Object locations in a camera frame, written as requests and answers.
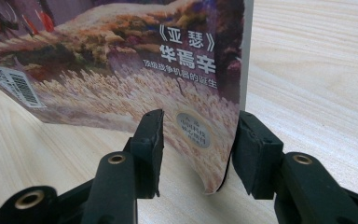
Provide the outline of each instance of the book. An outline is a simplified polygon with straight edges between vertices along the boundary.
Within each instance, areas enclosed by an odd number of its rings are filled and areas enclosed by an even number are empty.
[[[0,90],[44,122],[124,132],[162,108],[165,143],[215,193],[247,78],[252,8],[247,0],[0,1]]]

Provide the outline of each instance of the light wooden desk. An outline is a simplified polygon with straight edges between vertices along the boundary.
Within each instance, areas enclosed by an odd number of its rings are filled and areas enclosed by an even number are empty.
[[[285,143],[318,158],[358,192],[358,1],[255,1],[246,109]],[[95,175],[130,134],[44,124],[0,92],[0,205],[49,185],[64,193]],[[139,200],[140,223],[276,223],[231,169],[223,190],[202,194],[197,175],[164,149],[161,197]]]

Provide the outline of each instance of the clamp jaw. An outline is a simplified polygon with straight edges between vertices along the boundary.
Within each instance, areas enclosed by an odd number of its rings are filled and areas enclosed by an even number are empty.
[[[145,114],[124,150],[105,155],[94,179],[57,196],[52,187],[24,189],[0,208],[0,223],[137,223],[137,199],[159,196],[164,112]]]
[[[358,194],[343,189],[311,155],[282,150],[274,133],[241,111],[232,161],[248,194],[276,195],[279,223],[358,223]]]
[[[145,114],[124,150],[101,159],[94,179],[60,196],[46,186],[13,195],[0,208],[0,223],[137,223],[136,200],[159,196],[163,114]],[[275,197],[279,223],[358,223],[358,194],[311,155],[282,150],[274,133],[241,111],[232,161],[248,194]]]

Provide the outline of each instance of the wooden table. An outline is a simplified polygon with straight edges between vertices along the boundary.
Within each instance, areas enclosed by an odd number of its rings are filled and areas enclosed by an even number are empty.
[[[315,156],[358,192],[358,1],[256,0],[246,110],[285,152]],[[102,155],[130,136],[42,123],[0,92],[0,206],[30,186],[61,194],[91,179]],[[164,153],[161,197],[139,200],[140,223],[277,222],[273,202],[247,196],[233,169],[206,196],[179,154]]]

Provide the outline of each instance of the wooden surface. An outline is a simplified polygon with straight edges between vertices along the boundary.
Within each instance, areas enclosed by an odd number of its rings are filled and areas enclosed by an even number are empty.
[[[246,110],[285,143],[318,158],[358,192],[358,1],[255,1]],[[0,205],[49,185],[64,193],[95,175],[99,159],[131,136],[41,123],[0,92]],[[164,149],[161,197],[139,201],[140,223],[276,223],[230,170],[220,193]]]

